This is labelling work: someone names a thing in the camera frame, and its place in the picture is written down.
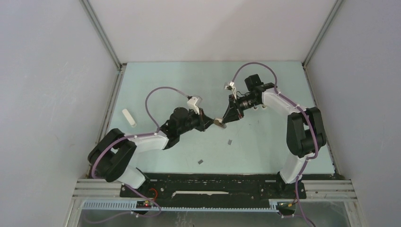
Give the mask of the beige brown mini stapler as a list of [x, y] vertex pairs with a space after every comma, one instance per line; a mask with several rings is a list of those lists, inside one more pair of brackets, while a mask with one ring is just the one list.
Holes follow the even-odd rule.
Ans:
[[214, 121], [213, 121], [213, 123], [214, 123], [216, 126], [222, 128], [222, 129], [225, 129], [225, 128], [227, 127], [226, 124], [223, 123], [223, 120], [222, 120], [221, 118], [215, 118]]

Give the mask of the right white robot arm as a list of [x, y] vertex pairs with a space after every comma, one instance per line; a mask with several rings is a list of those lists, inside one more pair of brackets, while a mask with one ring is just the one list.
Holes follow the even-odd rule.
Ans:
[[279, 171], [281, 181], [275, 184], [275, 192], [286, 198], [294, 191], [293, 183], [300, 180], [305, 162], [315, 159], [321, 147], [327, 143], [321, 111], [317, 107], [306, 108], [283, 95], [273, 83], [264, 84], [259, 75], [254, 74], [244, 80], [247, 93], [238, 96], [234, 82], [229, 82], [226, 90], [228, 107], [220, 124], [222, 126], [244, 117], [244, 111], [258, 106], [271, 107], [287, 117], [286, 143], [290, 155]]

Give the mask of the grey white stapler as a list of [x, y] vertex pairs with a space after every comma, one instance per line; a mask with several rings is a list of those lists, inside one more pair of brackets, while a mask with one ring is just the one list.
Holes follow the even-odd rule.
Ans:
[[253, 107], [253, 110], [255, 110], [255, 111], [258, 110], [258, 109], [263, 109], [263, 110], [264, 110], [264, 109], [266, 109], [266, 108], [267, 108], [267, 106], [265, 106], [265, 105], [260, 105], [260, 106], [254, 106], [254, 107]]

